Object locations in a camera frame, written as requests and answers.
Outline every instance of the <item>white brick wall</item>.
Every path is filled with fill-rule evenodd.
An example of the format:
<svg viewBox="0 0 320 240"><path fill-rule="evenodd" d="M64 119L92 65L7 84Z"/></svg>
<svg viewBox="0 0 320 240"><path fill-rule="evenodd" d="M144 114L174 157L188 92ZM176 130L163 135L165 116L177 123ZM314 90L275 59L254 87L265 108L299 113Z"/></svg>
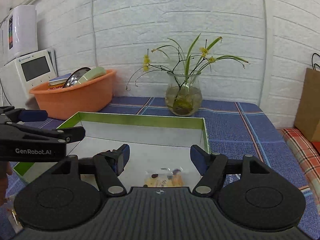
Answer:
<svg viewBox="0 0 320 240"><path fill-rule="evenodd" d="M320 0L272 0L274 57L263 109L273 124L292 127L311 56L320 52Z"/></svg>
<svg viewBox="0 0 320 240"><path fill-rule="evenodd" d="M0 15L23 0L0 0ZM272 0L273 69L268 107L263 109L277 127L292 126L306 67L320 50L320 0ZM37 0L39 49L53 47L60 74L93 66L90 0ZM176 39L187 50L202 33L205 39L223 36L211 51L247 58L243 69L232 60L203 71L204 98L258 103L264 75L265 19L263 0L94 0L98 63L117 70L116 95L163 96L166 73L144 75L125 91L129 77L141 67L147 49ZM153 62L169 64L159 54Z"/></svg>

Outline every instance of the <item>brown paper bag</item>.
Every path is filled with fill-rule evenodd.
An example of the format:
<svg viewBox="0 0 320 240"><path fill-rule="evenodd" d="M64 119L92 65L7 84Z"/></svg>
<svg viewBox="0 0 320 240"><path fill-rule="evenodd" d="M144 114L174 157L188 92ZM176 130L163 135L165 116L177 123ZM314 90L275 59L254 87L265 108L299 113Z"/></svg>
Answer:
<svg viewBox="0 0 320 240"><path fill-rule="evenodd" d="M309 141L320 142L320 71L307 68L294 125Z"/></svg>

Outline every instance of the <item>black ridged surface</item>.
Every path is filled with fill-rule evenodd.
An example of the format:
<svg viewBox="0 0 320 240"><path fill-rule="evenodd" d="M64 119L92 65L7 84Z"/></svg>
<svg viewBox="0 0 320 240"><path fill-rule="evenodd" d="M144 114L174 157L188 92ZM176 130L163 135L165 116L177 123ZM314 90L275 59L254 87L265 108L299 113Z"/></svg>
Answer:
<svg viewBox="0 0 320 240"><path fill-rule="evenodd" d="M296 240L308 238L297 228L254 232L227 220L212 199L183 188L137 188L111 198L92 220L77 228L44 232L26 228L15 240Z"/></svg>

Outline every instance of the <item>human hand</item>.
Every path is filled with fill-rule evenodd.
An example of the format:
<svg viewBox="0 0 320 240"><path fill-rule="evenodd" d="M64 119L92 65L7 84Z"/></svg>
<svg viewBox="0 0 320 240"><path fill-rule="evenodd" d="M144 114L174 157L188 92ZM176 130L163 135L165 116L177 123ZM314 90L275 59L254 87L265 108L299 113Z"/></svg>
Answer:
<svg viewBox="0 0 320 240"><path fill-rule="evenodd" d="M12 168L9 162L7 162L6 173L8 175L12 175ZM5 176L5 178L0 179L0 206L2 206L4 203L5 192L7 188L8 188L8 177Z"/></svg>

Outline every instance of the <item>plaid cushion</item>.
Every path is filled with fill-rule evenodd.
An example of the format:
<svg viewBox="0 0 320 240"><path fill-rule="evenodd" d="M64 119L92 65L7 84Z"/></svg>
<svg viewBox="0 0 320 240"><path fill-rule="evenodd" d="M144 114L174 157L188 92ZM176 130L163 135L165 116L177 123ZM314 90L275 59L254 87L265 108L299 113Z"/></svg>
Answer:
<svg viewBox="0 0 320 240"><path fill-rule="evenodd" d="M282 129L281 133L308 180L320 214L320 155L298 129Z"/></svg>

